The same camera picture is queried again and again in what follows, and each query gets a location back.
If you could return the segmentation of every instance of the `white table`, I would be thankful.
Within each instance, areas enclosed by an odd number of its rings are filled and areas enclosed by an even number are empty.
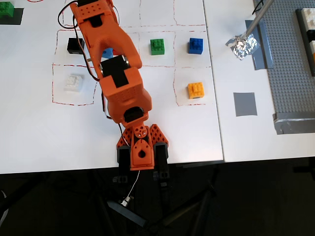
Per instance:
[[[12,2],[24,14],[20,26],[0,26],[0,174],[117,167],[119,128],[105,118],[82,56],[66,51],[75,35],[57,23],[64,0]],[[202,0],[115,2],[153,100],[145,124],[168,138],[168,162],[223,160]],[[64,24],[71,18],[68,9]],[[201,56],[187,54],[190,37],[204,39]],[[164,38],[164,56],[150,55],[153,38]],[[79,94],[63,91],[70,74],[84,77]],[[200,81],[205,97],[188,100],[187,84]]]
[[[314,156],[314,133],[276,134],[267,71],[255,71],[251,57],[239,61],[224,45],[233,35],[245,32],[245,20],[253,19],[253,1],[205,0],[205,9],[224,160]],[[236,117],[234,92],[254,92],[258,115]]]

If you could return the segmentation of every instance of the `white lego brick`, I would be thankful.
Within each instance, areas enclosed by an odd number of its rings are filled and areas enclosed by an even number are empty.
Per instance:
[[[73,91],[73,92],[79,92],[82,88],[82,77],[78,75],[70,75],[64,86],[64,90],[66,91]]]
[[[315,41],[310,42],[312,53],[315,53]]]
[[[306,31],[315,30],[315,8],[303,8],[302,16]]]

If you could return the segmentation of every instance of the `green lego brick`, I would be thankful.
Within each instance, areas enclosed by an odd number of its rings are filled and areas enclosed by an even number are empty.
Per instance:
[[[0,17],[1,16],[9,16],[13,17],[14,6],[9,1],[0,2]]]
[[[151,54],[164,55],[164,39],[151,39]]]

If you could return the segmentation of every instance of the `cable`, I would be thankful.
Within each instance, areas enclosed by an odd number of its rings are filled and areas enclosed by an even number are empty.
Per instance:
[[[66,6],[64,6],[63,9],[61,9],[61,11],[60,11],[59,14],[58,14],[58,23],[59,23],[59,25],[60,25],[62,28],[64,28],[64,29],[71,30],[71,29],[75,29],[75,28],[78,27],[78,23],[77,23],[75,26],[73,26],[73,27],[66,27],[66,26],[63,26],[63,25],[60,23],[60,16],[61,16],[61,14],[63,13],[63,11],[64,11],[67,7],[69,7],[71,4],[75,3],[75,2],[77,3],[78,1],[75,0],[75,1],[69,2]]]
[[[117,8],[114,6],[115,10],[117,11],[117,15],[118,15],[118,25],[120,25],[120,16],[119,16],[119,12],[117,10]]]
[[[138,176],[137,176],[137,178],[136,178],[136,181],[133,183],[133,186],[132,186],[132,188],[130,189],[130,191],[129,191],[127,197],[125,197],[124,201],[126,201],[127,198],[129,197],[129,195],[131,194],[131,192],[132,192],[132,190],[133,190],[133,188],[134,188],[134,185],[135,185],[135,184],[137,183],[137,181],[138,181],[139,174],[140,174],[140,171],[138,172]]]
[[[252,12],[252,15],[261,10],[261,8],[260,8],[260,9],[257,9],[260,4],[264,5],[264,0],[260,0],[259,3],[257,3],[257,5],[256,5],[256,7],[255,7],[255,9],[254,9],[254,11]]]
[[[128,142],[126,141],[126,139],[123,136],[123,131],[122,131],[122,127],[120,126],[120,123],[118,123],[119,129],[120,129],[120,133],[122,134],[122,139],[124,140],[124,142],[126,143],[126,145],[129,147],[130,145],[128,144]]]
[[[103,105],[103,112],[105,113],[106,118],[112,119],[110,116],[107,115],[107,112],[106,112],[106,101],[105,101],[105,98],[104,98],[103,91],[102,91],[102,105]]]
[[[74,17],[74,15],[73,15],[73,18],[72,18],[73,25],[75,25],[75,24],[74,24],[74,20],[75,20],[75,17]],[[76,27],[74,27],[74,31],[75,31],[75,36],[76,36],[76,38],[77,38],[77,41],[78,41],[78,44],[79,44],[79,46],[80,46],[81,52],[82,52],[82,54],[83,54],[85,64],[87,65],[87,69],[88,69],[88,71],[89,71],[89,74],[93,77],[94,80],[96,80],[97,82],[99,82],[99,79],[98,79],[97,77],[95,77],[95,76],[93,75],[92,71],[91,71],[90,64],[89,64],[89,62],[88,62],[88,60],[87,60],[87,56],[85,55],[84,49],[82,48],[82,45],[81,45],[81,43],[80,43],[80,40],[79,40],[79,36],[78,36],[78,32],[77,32]]]

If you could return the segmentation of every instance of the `yellow lego brick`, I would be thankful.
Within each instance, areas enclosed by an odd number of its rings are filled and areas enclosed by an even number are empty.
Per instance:
[[[201,98],[205,95],[202,82],[188,84],[189,99]]]

